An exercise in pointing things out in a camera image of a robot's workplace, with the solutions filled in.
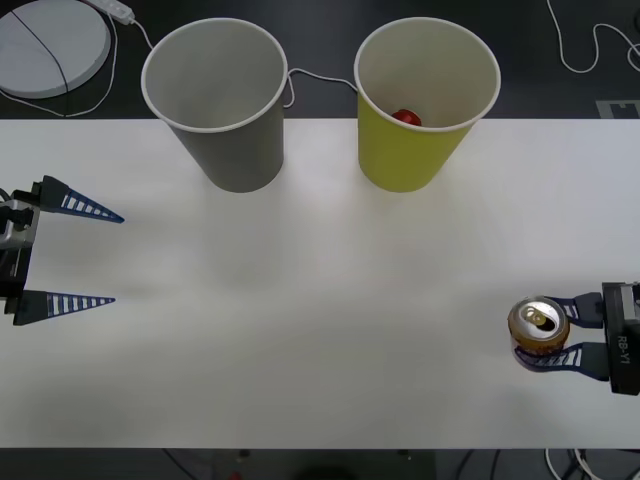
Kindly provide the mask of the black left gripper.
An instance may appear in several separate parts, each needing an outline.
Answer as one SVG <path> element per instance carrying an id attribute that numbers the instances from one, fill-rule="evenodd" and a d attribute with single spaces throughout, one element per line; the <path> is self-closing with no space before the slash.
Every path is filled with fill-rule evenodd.
<path id="1" fill-rule="evenodd" d="M 14 326 L 25 326 L 79 313 L 116 301 L 113 297 L 22 290 L 26 284 L 32 247 L 41 210 L 123 223 L 125 219 L 70 188 L 60 180 L 44 176 L 29 192 L 1 190 L 1 299 L 4 313 Z"/>

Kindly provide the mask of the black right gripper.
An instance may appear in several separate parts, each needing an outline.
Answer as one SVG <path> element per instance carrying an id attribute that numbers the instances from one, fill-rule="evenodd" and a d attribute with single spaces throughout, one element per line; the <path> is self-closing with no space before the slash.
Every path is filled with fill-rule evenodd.
<path id="1" fill-rule="evenodd" d="M 520 347 L 516 359 L 537 373 L 575 372 L 596 381 L 610 380 L 613 393 L 639 395 L 639 283 L 609 282 L 602 293 L 573 298 L 544 295 L 562 324 L 603 329 L 606 342 L 582 342 L 551 354 L 533 354 Z"/>

